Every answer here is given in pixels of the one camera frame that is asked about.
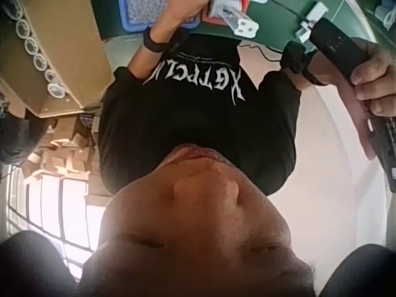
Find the mouth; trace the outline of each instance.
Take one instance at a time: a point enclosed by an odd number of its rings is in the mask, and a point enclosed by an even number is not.
[[[195,160],[200,158],[209,158],[220,163],[234,167],[234,165],[228,161],[222,154],[211,148],[199,147],[195,144],[182,144],[176,147],[169,155],[165,158],[171,159],[169,164],[175,164],[182,161]]]

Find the green table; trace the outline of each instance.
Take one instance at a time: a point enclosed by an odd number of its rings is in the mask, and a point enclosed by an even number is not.
[[[281,2],[303,15],[306,15],[316,3],[314,0],[281,0]],[[329,8],[326,17],[333,20],[347,34],[368,37],[345,0],[322,0],[322,2]],[[92,7],[102,39],[129,34],[121,25],[117,1],[92,0]],[[251,41],[282,51],[290,40],[295,40],[295,32],[299,29],[297,17],[276,4],[252,2],[247,14],[260,25],[257,36]],[[203,22],[194,29],[194,32],[237,38],[228,27]]]

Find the black handheld device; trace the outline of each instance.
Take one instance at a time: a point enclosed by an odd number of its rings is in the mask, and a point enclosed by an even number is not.
[[[325,18],[313,26],[310,41],[350,84],[353,70],[370,59],[368,53]],[[371,145],[387,175],[390,190],[396,193],[396,118],[384,118],[370,113],[370,122],[373,129]]]

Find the watch strap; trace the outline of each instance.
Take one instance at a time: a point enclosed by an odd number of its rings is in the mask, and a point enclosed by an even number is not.
[[[143,33],[143,44],[144,46],[154,52],[154,53],[163,53],[167,51],[169,48],[169,43],[157,43],[151,39],[150,36],[151,28],[147,27],[146,30],[144,30]]]
[[[179,27],[173,34],[169,43],[157,43],[151,39],[150,32],[151,28],[147,27],[143,34],[143,44],[147,49],[154,53],[165,53],[167,51],[173,52],[179,47],[179,45],[184,43],[189,36],[187,29]]]

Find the blue tray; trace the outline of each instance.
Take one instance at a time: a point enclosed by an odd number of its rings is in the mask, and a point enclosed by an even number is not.
[[[135,11],[133,10],[133,2],[136,3]],[[146,4],[147,7],[139,6],[139,4]],[[125,31],[131,33],[143,32],[147,27],[152,27],[157,22],[158,17],[166,8],[167,0],[119,0],[119,11],[121,14],[121,22]],[[137,20],[131,20],[133,13],[136,14]],[[184,28],[193,29],[198,27],[200,23],[199,16],[191,22],[185,23]]]

